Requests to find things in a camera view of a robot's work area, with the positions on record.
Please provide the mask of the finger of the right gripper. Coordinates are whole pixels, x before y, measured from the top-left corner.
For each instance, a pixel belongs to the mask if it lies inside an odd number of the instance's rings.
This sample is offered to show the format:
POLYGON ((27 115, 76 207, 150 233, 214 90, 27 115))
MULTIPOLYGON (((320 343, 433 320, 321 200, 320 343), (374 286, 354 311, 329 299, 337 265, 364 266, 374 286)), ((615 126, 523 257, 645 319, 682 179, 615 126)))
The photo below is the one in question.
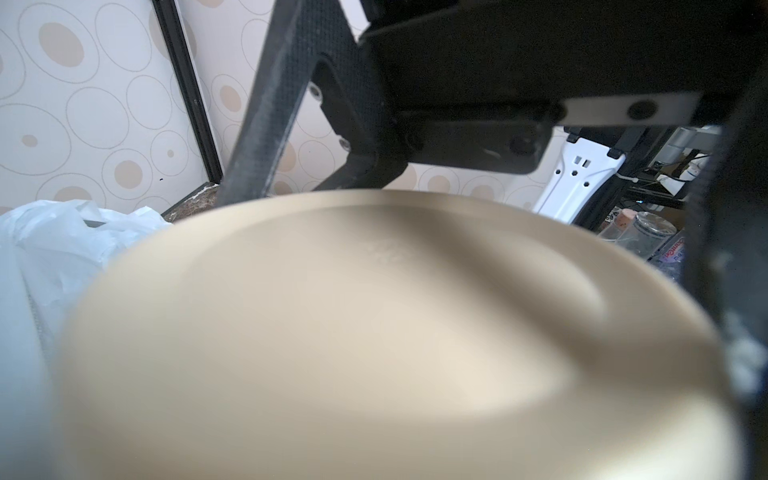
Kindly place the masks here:
POLYGON ((372 184, 372 70, 337 1, 274 5, 242 128, 221 181, 220 207, 268 193, 304 94, 320 88, 350 159, 322 190, 372 184))

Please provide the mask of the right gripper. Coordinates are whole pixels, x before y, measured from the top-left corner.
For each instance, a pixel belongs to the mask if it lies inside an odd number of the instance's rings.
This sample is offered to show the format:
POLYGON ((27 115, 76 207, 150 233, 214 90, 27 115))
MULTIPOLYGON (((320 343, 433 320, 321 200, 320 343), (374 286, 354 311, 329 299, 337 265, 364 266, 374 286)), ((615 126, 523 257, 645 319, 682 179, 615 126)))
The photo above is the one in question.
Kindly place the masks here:
POLYGON ((528 173, 555 126, 717 124, 767 54, 763 1, 365 1, 357 41, 396 134, 360 179, 407 163, 528 173))

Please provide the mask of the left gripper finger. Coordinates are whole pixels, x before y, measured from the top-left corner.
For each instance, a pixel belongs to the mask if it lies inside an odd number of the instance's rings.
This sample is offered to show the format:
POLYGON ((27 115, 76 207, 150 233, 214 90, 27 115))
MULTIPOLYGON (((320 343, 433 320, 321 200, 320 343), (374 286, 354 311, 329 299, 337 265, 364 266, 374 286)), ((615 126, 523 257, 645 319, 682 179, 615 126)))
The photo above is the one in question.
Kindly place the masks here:
POLYGON ((767 70, 754 77, 695 180, 685 289, 714 320, 742 410, 745 478, 767 476, 767 70))

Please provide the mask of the white plastic bin liner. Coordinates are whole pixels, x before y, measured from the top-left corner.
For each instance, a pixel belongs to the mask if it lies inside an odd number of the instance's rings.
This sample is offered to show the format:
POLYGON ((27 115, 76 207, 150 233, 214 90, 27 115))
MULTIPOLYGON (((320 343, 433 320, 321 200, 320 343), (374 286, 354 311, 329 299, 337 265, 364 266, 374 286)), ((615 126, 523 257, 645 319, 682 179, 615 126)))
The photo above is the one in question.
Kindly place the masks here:
POLYGON ((1 476, 54 479, 50 366, 67 315, 124 250, 168 228, 160 213, 39 200, 1 216, 1 476))

